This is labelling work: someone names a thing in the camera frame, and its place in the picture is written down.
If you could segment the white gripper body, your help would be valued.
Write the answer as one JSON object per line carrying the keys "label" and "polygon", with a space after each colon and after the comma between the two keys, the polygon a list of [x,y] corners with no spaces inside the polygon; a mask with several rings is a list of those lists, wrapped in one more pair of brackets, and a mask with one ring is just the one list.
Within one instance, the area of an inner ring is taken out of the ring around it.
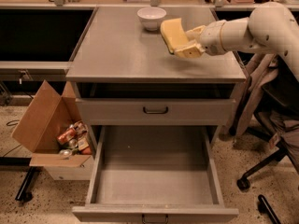
{"label": "white gripper body", "polygon": [[206,26],[200,34],[199,43],[208,55],[222,55],[226,53],[221,41],[222,26],[226,20],[214,21]]}

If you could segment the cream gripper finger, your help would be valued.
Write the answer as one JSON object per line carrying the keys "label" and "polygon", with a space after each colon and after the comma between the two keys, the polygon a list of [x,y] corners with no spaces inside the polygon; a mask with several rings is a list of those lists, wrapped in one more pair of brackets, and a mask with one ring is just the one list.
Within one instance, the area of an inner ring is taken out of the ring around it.
{"label": "cream gripper finger", "polygon": [[198,58],[204,53],[205,49],[196,40],[192,40],[174,50],[174,54],[179,58]]}
{"label": "cream gripper finger", "polygon": [[206,28],[205,25],[197,26],[191,30],[186,31],[185,34],[189,40],[198,41],[201,33],[203,33],[205,28]]}

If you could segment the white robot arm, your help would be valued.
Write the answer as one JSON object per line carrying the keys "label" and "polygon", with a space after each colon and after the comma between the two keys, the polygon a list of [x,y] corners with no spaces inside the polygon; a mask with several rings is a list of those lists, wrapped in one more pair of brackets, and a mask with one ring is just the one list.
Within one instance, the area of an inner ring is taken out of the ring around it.
{"label": "white robot arm", "polygon": [[247,18],[213,21],[187,31],[186,36],[187,42],[174,49],[178,57],[215,56],[228,51],[273,53],[299,80],[299,25],[280,3],[261,4]]}

